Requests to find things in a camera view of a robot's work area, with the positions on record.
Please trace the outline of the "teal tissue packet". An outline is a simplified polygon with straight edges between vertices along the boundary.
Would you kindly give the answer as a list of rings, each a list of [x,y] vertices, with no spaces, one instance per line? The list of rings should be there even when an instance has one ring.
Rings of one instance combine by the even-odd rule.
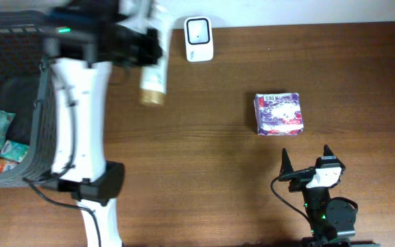
[[[7,140],[0,151],[0,157],[20,163],[27,156],[28,150],[28,145]]]

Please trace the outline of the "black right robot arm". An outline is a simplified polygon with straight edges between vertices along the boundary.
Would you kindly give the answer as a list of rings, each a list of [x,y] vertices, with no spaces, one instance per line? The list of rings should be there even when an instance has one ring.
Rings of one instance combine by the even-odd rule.
[[[279,175],[270,184],[272,193],[289,208],[299,213],[308,223],[311,236],[301,240],[301,246],[377,246],[369,241],[353,242],[358,204],[348,198],[332,198],[329,190],[340,183],[346,166],[324,146],[323,155],[315,165],[294,170],[286,149],[282,149]],[[302,193],[304,211],[283,199],[275,190],[275,182],[288,182],[288,191]]]

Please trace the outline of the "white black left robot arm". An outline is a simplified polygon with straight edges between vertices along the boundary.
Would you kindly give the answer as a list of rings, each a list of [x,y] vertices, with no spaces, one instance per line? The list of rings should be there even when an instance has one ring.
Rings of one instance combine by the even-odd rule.
[[[125,167],[104,155],[108,83],[113,67],[140,67],[142,88],[164,94],[170,29],[154,23],[137,30],[113,22],[50,21],[45,31],[58,134],[46,187],[71,194],[89,246],[122,246],[117,197]]]

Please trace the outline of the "purple tissue pack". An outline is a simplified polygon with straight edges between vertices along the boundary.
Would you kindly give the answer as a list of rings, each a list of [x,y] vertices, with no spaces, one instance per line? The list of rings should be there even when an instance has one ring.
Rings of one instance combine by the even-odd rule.
[[[304,130],[298,93],[256,94],[254,111],[258,135],[291,136]]]

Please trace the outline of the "white cream tube gold cap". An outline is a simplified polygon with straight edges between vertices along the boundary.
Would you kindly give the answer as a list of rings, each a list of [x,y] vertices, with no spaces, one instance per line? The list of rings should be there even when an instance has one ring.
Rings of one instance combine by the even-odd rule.
[[[158,43],[162,56],[155,65],[144,66],[141,69],[140,102],[146,106],[162,106],[167,94],[167,71],[169,65],[169,48],[173,30],[173,15],[160,1],[129,1],[131,14],[127,21],[121,24],[139,33],[149,28],[158,31]]]

